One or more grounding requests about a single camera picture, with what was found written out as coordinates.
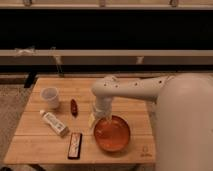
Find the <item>cream white gripper body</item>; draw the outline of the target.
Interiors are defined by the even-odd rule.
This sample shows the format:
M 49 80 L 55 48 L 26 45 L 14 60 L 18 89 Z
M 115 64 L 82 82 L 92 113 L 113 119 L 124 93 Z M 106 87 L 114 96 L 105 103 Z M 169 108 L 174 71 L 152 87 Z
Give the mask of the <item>cream white gripper body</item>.
M 93 115 L 96 118 L 109 117 L 112 110 L 112 98 L 96 98 L 93 105 Z

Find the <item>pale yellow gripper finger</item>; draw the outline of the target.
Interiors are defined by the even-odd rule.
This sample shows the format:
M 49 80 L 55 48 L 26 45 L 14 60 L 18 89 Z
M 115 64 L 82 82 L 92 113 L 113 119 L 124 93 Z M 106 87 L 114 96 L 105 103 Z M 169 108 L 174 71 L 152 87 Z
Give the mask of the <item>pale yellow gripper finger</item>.
M 90 114 L 89 120 L 88 120 L 89 127 L 92 128 L 94 124 L 96 123 L 96 121 L 97 121 L 97 118 L 93 114 Z

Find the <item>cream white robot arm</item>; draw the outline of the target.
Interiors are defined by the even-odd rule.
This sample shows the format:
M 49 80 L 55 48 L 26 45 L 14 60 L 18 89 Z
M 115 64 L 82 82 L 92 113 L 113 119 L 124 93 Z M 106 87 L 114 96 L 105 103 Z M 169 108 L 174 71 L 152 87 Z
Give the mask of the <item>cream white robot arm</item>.
M 156 171 L 213 171 L 213 76 L 182 73 L 131 82 L 95 81 L 93 116 L 111 114 L 112 99 L 156 103 Z

